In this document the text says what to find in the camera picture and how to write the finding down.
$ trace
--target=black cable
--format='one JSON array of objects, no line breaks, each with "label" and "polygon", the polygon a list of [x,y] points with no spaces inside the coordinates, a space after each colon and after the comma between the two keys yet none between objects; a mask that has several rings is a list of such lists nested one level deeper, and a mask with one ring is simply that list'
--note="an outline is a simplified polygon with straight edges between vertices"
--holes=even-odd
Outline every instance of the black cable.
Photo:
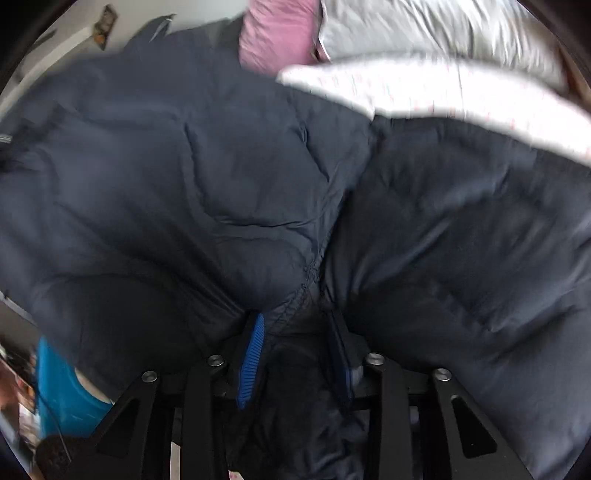
[{"label": "black cable", "polygon": [[64,447],[64,452],[66,453],[66,456],[68,457],[68,462],[72,463],[72,456],[70,455],[70,451],[68,450],[68,447],[66,446],[66,441],[64,440],[64,436],[61,434],[60,422],[57,420],[57,416],[53,413],[53,410],[49,406],[49,403],[45,401],[45,398],[43,398],[43,396],[39,392],[38,388],[35,389],[35,395],[37,395],[39,400],[41,400],[43,402],[47,411],[49,412],[49,415],[53,419],[53,422],[56,424],[57,433],[60,436],[60,440],[61,440],[61,445]]}]

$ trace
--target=black metal bracket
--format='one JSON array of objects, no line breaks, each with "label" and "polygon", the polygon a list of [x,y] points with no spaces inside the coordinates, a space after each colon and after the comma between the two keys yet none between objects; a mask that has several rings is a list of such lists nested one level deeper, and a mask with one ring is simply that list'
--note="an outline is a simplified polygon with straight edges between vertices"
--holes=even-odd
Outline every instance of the black metal bracket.
[{"label": "black metal bracket", "polygon": [[[518,456],[452,374],[403,370],[370,352],[339,312],[328,314],[336,397],[369,410],[365,480],[531,480]],[[253,321],[221,355],[188,372],[148,371],[113,406],[64,480],[167,480],[175,412],[182,409],[181,480],[228,480],[219,413],[236,408],[233,380]],[[232,359],[228,364],[225,359]]]},{"label": "black metal bracket", "polygon": [[343,408],[371,412],[365,480],[531,480],[448,370],[403,370],[370,352],[340,312],[327,316],[337,397],[346,397]]}]

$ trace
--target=white pillow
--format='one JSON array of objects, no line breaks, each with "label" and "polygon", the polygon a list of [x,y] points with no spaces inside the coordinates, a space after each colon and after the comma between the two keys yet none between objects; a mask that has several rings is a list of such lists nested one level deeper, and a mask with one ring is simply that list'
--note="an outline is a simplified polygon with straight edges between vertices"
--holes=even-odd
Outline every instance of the white pillow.
[{"label": "white pillow", "polygon": [[517,0],[322,0],[329,60],[424,52],[493,62],[565,92],[558,44]]}]

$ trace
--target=patterned white fabric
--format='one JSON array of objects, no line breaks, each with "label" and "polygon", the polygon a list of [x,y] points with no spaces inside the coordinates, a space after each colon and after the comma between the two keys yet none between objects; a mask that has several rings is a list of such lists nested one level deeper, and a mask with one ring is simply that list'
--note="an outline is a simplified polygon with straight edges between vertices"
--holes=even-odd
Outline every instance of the patterned white fabric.
[{"label": "patterned white fabric", "polygon": [[591,165],[591,116],[532,77],[474,61],[380,57],[294,66],[278,81],[364,113],[449,116]]}]

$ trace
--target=metal screw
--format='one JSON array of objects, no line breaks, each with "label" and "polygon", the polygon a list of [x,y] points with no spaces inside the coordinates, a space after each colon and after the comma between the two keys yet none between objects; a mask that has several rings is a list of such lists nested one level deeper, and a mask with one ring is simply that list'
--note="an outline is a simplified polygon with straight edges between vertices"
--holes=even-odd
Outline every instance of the metal screw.
[{"label": "metal screw", "polygon": [[144,374],[142,375],[142,382],[144,383],[152,383],[154,381],[156,381],[156,379],[158,378],[158,374],[152,370],[148,370],[147,372],[144,372]]},{"label": "metal screw", "polygon": [[224,359],[221,355],[212,355],[207,359],[207,364],[210,367],[221,367],[224,363]]},{"label": "metal screw", "polygon": [[380,353],[371,352],[366,355],[365,361],[370,365],[383,365],[386,359]]},{"label": "metal screw", "polygon": [[438,368],[433,372],[433,376],[440,382],[447,382],[452,379],[452,373],[445,368]]}]

